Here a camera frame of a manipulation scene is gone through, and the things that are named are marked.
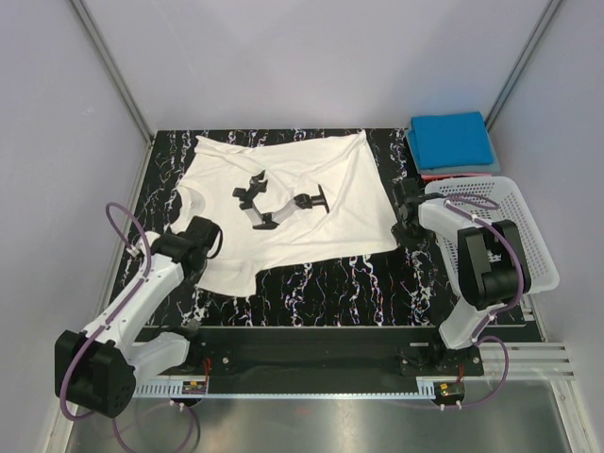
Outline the white t-shirt with print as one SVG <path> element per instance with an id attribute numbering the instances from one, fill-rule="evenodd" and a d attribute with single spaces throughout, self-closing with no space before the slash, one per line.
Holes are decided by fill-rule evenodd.
<path id="1" fill-rule="evenodd" d="M 224 234 L 195 283 L 205 291 L 247 297 L 262 270 L 397 247 L 394 210 L 363 131 L 260 147 L 199 136 L 176 190 L 174 232 L 199 216 Z"/>

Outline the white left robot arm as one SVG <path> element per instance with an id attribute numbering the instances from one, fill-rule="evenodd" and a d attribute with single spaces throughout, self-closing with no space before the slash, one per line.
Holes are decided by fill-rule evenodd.
<path id="1" fill-rule="evenodd" d="M 66 330 L 56 340 L 55 392 L 66 418 L 78 418 L 69 404 L 114 418 L 138 385 L 174 367 L 191 374 L 202 366 L 193 327 L 168 327 L 144 344 L 136 340 L 173 290 L 199 281 L 222 244 L 222 229 L 199 216 L 177 234 L 142 234 L 134 247 L 143 256 L 135 277 L 83 329 Z"/>

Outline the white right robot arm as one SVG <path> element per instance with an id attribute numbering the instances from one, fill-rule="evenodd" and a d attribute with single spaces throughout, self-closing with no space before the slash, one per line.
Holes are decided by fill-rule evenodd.
<path id="1" fill-rule="evenodd" d="M 396 223 L 392 233 L 411 249 L 432 232 L 457 248 L 453 278 L 459 297 L 438 326 L 419 364 L 449 374 L 478 345 L 478 337 L 501 312 L 517 306 L 531 288 L 531 276 L 515 222 L 486 220 L 462 207 L 498 210 L 494 200 L 474 193 L 425 193 L 412 178 L 394 186 Z"/>

